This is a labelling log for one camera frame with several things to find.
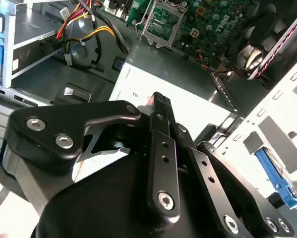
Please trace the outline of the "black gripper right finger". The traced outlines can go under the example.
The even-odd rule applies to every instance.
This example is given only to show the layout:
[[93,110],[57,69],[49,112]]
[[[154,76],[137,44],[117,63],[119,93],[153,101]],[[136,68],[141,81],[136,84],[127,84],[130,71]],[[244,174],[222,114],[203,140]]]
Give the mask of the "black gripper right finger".
[[169,98],[165,111],[180,156],[205,202],[205,238],[293,238],[295,232],[280,212],[240,175],[209,142],[195,146],[188,130],[175,122]]

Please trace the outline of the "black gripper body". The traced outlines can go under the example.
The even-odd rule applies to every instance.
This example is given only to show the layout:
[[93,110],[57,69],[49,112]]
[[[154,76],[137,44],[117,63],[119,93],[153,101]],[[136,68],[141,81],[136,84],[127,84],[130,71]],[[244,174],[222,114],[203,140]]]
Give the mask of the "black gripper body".
[[58,193],[35,238],[210,238],[213,220],[192,166],[195,145],[175,124],[153,130],[141,152]]

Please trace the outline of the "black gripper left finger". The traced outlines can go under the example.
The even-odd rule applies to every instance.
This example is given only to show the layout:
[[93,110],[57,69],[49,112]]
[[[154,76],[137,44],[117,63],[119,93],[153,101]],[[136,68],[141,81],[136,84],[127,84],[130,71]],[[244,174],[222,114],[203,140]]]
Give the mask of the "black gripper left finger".
[[1,184],[27,199],[42,215],[61,191],[78,183],[76,162],[123,144],[141,152],[156,130],[169,135],[171,123],[162,94],[148,102],[150,115],[127,101],[23,108],[7,122],[0,153]]

